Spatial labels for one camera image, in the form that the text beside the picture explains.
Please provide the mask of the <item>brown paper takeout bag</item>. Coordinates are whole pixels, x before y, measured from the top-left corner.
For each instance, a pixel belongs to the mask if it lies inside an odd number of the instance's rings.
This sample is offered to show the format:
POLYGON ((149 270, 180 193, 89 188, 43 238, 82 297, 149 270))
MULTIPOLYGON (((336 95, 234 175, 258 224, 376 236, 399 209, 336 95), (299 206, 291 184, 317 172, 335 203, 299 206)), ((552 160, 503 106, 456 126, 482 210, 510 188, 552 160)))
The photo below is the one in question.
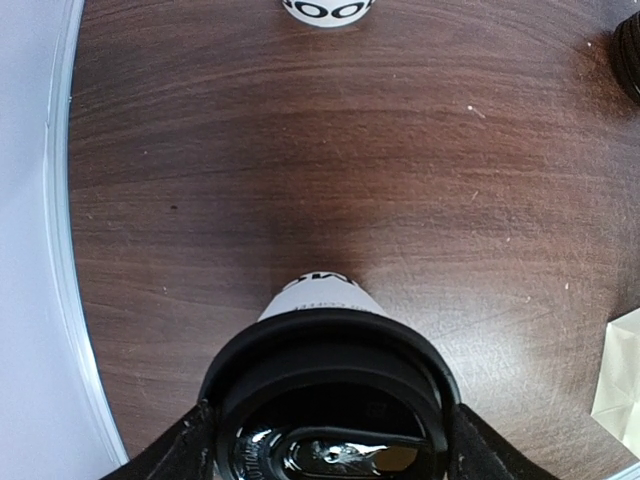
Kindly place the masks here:
POLYGON ((592 418, 639 457, 639 310, 605 331, 592 418))

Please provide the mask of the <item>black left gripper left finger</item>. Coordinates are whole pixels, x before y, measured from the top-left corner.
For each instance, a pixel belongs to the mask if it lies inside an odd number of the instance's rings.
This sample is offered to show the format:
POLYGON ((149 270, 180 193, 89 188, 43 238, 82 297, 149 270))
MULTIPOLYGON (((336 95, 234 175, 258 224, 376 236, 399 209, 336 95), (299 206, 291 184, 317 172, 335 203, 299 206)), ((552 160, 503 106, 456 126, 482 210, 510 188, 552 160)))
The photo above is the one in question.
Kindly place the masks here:
POLYGON ((181 419, 128 463, 103 480, 212 479, 215 410, 199 401, 181 419))

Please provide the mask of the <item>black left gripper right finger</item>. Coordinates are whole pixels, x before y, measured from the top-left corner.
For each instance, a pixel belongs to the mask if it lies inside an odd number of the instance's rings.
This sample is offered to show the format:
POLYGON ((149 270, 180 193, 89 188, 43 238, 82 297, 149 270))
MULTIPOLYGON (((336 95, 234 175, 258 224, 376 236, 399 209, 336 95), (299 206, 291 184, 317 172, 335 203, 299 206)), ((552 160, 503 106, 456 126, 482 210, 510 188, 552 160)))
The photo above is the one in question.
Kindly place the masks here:
POLYGON ((557 480, 529 460, 466 404, 452 410, 450 463, 452 480, 557 480))

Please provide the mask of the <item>white paper coffee cup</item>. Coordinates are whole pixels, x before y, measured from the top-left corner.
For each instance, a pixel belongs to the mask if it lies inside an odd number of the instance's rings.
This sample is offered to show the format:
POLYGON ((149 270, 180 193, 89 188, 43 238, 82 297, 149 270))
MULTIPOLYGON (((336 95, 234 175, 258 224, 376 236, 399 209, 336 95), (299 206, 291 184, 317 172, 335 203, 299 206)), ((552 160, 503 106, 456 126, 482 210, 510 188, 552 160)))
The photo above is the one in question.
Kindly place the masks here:
POLYGON ((382 307, 353 279, 337 272, 314 271, 286 284, 258 322, 298 310, 344 309, 387 317, 382 307))

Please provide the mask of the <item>black plastic cup lid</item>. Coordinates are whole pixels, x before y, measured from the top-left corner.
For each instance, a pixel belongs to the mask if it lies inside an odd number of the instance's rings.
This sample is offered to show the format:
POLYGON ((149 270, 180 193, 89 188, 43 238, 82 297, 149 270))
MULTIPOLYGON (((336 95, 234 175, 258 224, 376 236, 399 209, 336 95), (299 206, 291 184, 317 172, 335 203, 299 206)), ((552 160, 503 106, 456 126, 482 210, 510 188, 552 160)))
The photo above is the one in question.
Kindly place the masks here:
POLYGON ((329 308, 241 331, 214 357, 200 397, 215 411, 224 479, 441 479, 460 391, 415 330, 329 308))

